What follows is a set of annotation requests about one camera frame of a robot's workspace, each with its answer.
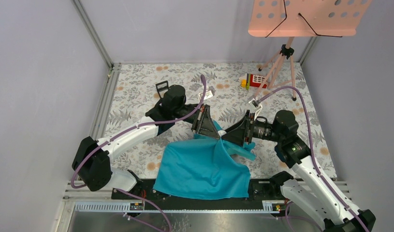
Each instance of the pink music stand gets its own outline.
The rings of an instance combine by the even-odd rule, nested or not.
[[[342,37],[356,34],[363,14],[372,0],[255,0],[252,10],[248,33],[255,37],[289,37],[275,55],[262,65],[262,71],[274,59],[275,63],[268,72],[254,97],[261,91],[263,85],[272,75],[268,89],[292,82],[295,87],[295,72],[293,67],[294,37],[297,36],[331,36]],[[274,85],[284,58],[291,62],[291,77],[289,81]]]

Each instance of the teal towel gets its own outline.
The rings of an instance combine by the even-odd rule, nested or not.
[[[198,134],[194,138],[167,145],[154,189],[177,197],[202,200],[248,197],[249,169],[235,162],[230,155],[255,158],[250,153],[255,144],[239,147]]]

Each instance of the red toy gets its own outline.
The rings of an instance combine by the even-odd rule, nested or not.
[[[249,87],[259,87],[264,79],[265,76],[247,73],[247,79],[241,80],[241,86],[247,90]]]

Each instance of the gray wall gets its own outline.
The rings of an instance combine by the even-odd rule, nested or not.
[[[0,232],[47,232],[107,68],[69,0],[0,1]]]
[[[356,36],[321,38],[307,80],[338,175],[394,231],[394,0],[372,2]]]
[[[248,34],[254,0],[82,3],[114,62],[261,61],[287,41]],[[294,40],[297,60],[308,39]]]

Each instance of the floral mat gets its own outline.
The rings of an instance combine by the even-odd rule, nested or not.
[[[228,128],[239,121],[247,109],[247,104],[256,88],[246,90],[240,86],[240,77],[247,73],[265,75],[269,68],[258,72],[257,63],[207,63],[207,64],[127,64],[122,66],[117,87],[107,121],[105,136],[111,135],[144,116],[158,101],[155,84],[167,80],[170,85],[182,85],[186,89],[187,103],[197,103],[198,93],[203,91],[200,74],[204,74],[207,87],[214,96],[205,100],[211,106],[211,117],[223,128]],[[301,91],[306,102],[311,122],[314,150],[318,162],[330,177],[336,172],[323,136],[309,90],[306,86],[302,69],[295,63],[296,87]],[[276,84],[291,78],[289,63],[285,63],[279,72]],[[308,143],[304,109],[298,98],[292,101],[292,91],[282,90],[263,102],[261,115],[274,119],[279,110],[291,110],[299,123],[298,135]],[[158,137],[148,139],[120,156],[113,166],[134,171],[140,178],[156,178],[165,146],[174,141],[192,138],[190,124],[178,122],[171,129]],[[275,143],[254,139],[254,161],[244,157],[233,158],[249,167],[251,178],[269,178],[281,171],[288,171],[287,166],[275,154]]]

